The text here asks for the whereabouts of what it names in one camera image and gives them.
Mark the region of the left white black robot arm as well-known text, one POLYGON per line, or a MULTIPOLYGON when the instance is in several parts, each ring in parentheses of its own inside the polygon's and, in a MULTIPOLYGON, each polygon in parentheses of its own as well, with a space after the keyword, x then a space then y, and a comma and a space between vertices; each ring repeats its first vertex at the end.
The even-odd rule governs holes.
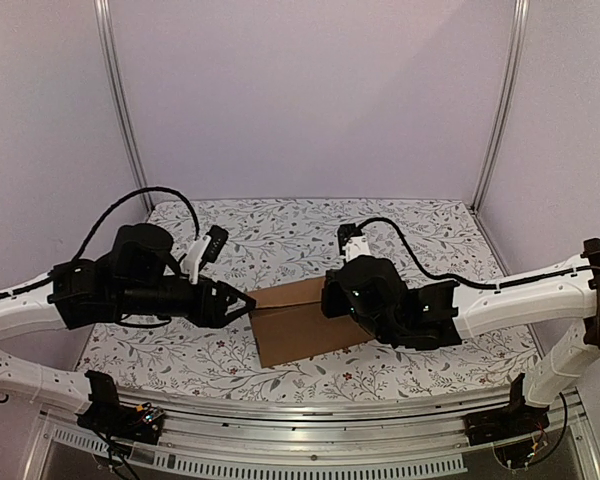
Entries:
MULTIPOLYGON (((251 296, 201 275, 228 233, 214 226, 182 260, 174 239, 148 223, 119 228, 112 250, 97 260, 77 257, 11 290, 0 292, 0 341, 29 333, 75 330, 97 323, 123 326, 124 316, 183 318, 196 327, 222 329, 256 307, 251 296)), ((91 419, 108 434, 128 426, 110 376, 69 372, 0 350, 0 393, 18 395, 91 419)))

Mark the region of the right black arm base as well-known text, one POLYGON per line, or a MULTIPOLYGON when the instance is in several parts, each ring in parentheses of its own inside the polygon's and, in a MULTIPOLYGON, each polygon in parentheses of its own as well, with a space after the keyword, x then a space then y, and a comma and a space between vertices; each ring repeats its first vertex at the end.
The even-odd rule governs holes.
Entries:
POLYGON ((525 374, 519 374, 509 390, 509 402, 498 408, 465 415, 464 434, 471 446, 531 434, 547 428, 549 407, 532 407, 523 394, 525 374))

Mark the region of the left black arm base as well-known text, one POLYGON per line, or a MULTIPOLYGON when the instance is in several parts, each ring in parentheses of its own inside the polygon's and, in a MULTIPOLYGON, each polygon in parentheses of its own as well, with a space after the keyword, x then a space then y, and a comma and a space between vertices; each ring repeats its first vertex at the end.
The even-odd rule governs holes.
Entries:
POLYGON ((165 411, 145 402, 136 406, 123 405, 116 384, 104 373, 89 370, 90 404, 77 416, 77 424, 102 436, 121 438, 148 445, 157 445, 162 434, 165 411))

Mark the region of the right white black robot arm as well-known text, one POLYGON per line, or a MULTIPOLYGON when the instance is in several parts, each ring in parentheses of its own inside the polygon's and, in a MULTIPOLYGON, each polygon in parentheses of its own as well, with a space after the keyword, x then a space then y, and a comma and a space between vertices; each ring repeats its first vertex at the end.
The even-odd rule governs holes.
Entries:
POLYGON ((519 435, 536 409, 548 407, 600 359, 599 238, 586 240, 582 253, 525 275, 484 284, 442 278, 418 288, 406 285, 391 260, 372 256, 365 237, 353 238, 344 251, 343 266, 325 276, 322 313, 348 316, 392 347, 437 350, 495 330, 571 320, 498 412, 504 435, 519 435))

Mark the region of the brown cardboard box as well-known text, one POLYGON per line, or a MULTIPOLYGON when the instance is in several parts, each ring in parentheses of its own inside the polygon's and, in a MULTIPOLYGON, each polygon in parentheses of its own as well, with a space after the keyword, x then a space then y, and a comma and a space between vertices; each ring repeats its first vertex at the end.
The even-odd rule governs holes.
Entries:
POLYGON ((249 313, 260 366, 270 368, 371 341, 350 316, 321 310, 322 277, 254 290, 249 313))

